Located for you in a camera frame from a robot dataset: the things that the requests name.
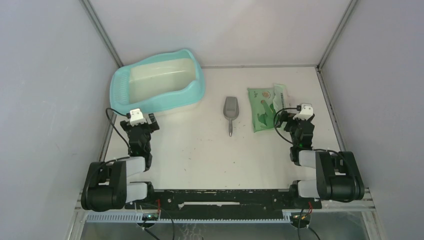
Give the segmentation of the green cat litter bag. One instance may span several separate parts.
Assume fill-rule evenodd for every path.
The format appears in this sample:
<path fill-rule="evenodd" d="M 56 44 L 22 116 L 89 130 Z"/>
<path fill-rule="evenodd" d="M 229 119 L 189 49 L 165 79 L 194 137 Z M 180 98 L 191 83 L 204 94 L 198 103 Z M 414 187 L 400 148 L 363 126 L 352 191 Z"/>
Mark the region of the green cat litter bag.
<path fill-rule="evenodd" d="M 289 108 L 287 87 L 274 84 L 269 88 L 248 88 L 253 132 L 274 128 L 274 116 L 281 109 Z"/>

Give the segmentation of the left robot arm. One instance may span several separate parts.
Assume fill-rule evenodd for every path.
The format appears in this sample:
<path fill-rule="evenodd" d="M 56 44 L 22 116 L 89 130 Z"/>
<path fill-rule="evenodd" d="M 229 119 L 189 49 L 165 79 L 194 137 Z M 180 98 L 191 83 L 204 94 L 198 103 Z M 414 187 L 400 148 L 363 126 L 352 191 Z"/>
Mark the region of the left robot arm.
<path fill-rule="evenodd" d="M 133 201 L 149 209 L 156 203 L 157 196 L 150 182 L 129 180 L 131 176 L 148 171 L 152 165 L 151 134 L 160 128 L 156 117 L 153 113 L 140 119 L 132 116 L 120 125 L 128 136 L 130 154 L 89 165 L 81 194 L 84 210 L 119 210 Z"/>

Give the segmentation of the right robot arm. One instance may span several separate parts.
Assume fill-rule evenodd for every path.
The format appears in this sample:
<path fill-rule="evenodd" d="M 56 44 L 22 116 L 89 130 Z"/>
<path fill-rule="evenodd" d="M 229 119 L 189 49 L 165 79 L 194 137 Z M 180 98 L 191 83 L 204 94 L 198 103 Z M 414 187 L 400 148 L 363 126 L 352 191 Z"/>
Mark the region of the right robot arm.
<path fill-rule="evenodd" d="M 313 117 L 299 119 L 287 109 L 279 110 L 273 117 L 273 127 L 280 127 L 290 135 L 283 138 L 291 144 L 290 160 L 299 167 L 315 170 L 315 179 L 298 180 L 297 188 L 289 194 L 289 203 L 302 208 L 309 199 L 332 200 L 349 203 L 361 200 L 365 187 L 354 154 L 351 151 L 335 151 L 314 148 L 312 140 L 315 125 Z"/>

